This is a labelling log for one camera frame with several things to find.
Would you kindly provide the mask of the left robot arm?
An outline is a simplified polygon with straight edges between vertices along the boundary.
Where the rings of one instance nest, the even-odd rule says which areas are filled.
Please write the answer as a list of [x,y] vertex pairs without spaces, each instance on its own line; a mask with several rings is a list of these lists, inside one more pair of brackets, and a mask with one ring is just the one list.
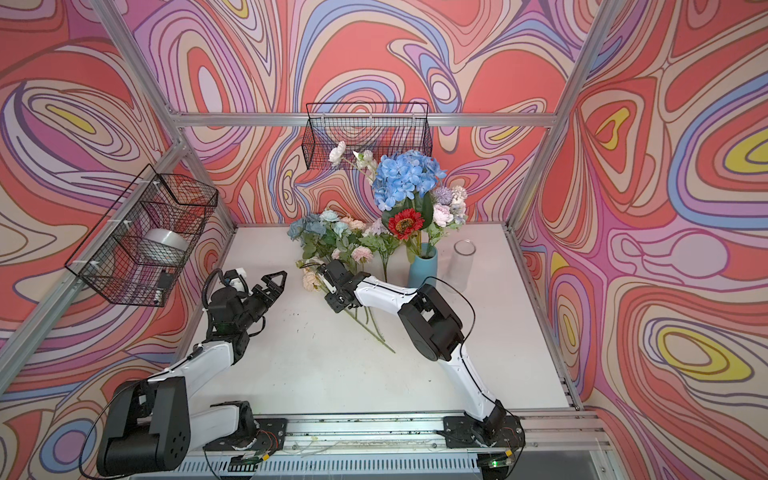
[[205,336],[191,353],[146,379],[127,381],[105,409],[106,421],[96,465],[105,479],[171,471],[187,454],[208,445],[232,450],[254,447],[265,436],[271,455],[279,446],[264,431],[245,400],[214,404],[191,413],[190,400],[211,380],[237,364],[285,290],[287,274],[277,271],[250,286],[243,269],[215,269],[202,288]]

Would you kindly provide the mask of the red gerbera flower stem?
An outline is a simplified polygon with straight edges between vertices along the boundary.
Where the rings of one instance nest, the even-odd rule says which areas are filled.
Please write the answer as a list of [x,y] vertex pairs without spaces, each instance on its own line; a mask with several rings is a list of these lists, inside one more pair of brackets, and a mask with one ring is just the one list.
[[389,232],[406,246],[413,258],[421,255],[420,232],[424,225],[424,217],[413,208],[399,211],[386,224]]

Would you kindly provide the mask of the pink small flower bunch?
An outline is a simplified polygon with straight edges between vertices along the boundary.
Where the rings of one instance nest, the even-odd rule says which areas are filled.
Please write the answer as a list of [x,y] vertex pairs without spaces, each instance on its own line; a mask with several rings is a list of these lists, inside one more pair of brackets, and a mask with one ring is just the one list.
[[401,246],[401,241],[384,226],[382,219],[378,218],[363,231],[361,245],[379,255],[384,280],[387,281],[389,261]]

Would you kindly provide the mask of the pink peony flower stem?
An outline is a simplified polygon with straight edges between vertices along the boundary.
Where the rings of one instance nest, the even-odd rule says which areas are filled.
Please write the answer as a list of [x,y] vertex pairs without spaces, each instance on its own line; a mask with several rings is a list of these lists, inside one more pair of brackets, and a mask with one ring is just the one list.
[[351,258],[358,264],[366,264],[373,260],[374,254],[371,249],[366,246],[357,246],[351,252]]

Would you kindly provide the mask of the bright blue hydrangea stem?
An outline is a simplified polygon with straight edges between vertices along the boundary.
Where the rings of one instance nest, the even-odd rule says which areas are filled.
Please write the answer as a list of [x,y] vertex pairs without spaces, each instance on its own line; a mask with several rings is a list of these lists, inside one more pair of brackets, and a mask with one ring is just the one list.
[[423,218],[424,228],[431,225],[435,203],[432,191],[445,177],[439,162],[419,151],[383,156],[372,184],[382,223],[387,226],[397,214],[413,209]]

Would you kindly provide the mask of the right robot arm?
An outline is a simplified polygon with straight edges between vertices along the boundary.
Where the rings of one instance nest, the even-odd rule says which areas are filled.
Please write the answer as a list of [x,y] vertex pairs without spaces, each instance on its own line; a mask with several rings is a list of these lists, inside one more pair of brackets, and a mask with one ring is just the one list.
[[318,272],[334,312],[369,307],[398,316],[414,348],[440,364],[464,394],[469,438],[482,446],[497,442],[508,411],[480,379],[465,348],[463,323],[437,288],[428,283],[400,287],[368,273],[353,274],[339,260],[321,265]]

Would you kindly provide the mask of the clear glass cup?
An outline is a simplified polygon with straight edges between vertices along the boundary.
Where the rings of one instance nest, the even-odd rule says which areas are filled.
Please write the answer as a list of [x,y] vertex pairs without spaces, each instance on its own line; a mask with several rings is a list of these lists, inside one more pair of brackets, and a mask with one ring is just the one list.
[[450,264],[450,276],[454,283],[466,287],[476,252],[476,245],[469,239],[458,240],[454,244]]

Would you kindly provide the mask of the white poppy flower stem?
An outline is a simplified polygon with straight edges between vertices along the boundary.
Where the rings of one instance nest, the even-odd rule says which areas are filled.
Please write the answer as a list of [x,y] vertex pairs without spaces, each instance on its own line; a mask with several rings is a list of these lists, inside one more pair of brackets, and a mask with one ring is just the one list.
[[340,141],[328,154],[328,162],[333,168],[352,167],[360,172],[370,183],[376,178],[378,163],[370,150],[351,150],[345,141]]

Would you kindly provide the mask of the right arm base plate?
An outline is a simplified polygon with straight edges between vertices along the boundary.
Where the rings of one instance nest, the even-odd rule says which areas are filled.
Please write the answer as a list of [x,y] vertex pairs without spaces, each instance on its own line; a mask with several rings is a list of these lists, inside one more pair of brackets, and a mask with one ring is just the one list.
[[505,415],[495,423],[482,422],[466,414],[446,416],[436,433],[449,449],[503,448],[515,451],[526,446],[526,434],[520,418]]

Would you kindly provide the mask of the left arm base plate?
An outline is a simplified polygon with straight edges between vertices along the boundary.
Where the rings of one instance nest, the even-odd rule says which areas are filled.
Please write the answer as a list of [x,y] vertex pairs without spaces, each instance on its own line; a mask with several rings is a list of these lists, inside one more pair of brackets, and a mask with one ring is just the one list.
[[235,433],[209,442],[203,450],[272,455],[284,448],[287,426],[287,418],[256,418],[253,428],[239,427]]

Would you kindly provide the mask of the purple and pink mixed bouquet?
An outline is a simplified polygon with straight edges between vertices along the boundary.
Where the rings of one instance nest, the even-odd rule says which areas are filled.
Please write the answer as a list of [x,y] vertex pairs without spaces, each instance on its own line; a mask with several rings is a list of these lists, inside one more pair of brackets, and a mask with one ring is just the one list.
[[425,229],[428,243],[435,246],[450,230],[458,230],[467,222],[468,193],[462,186],[439,186],[431,192],[432,223]]

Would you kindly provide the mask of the cream rose spray stem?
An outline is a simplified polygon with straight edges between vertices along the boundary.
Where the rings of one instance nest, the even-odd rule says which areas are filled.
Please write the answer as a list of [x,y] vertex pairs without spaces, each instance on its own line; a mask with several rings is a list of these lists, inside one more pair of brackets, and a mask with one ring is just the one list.
[[[324,296],[337,292],[337,288],[332,285],[330,280],[325,278],[326,264],[322,263],[319,259],[299,260],[296,262],[296,266],[302,271],[302,284],[305,290],[322,292]],[[344,306],[342,312],[385,349],[393,354],[396,353],[384,338],[370,307]]]

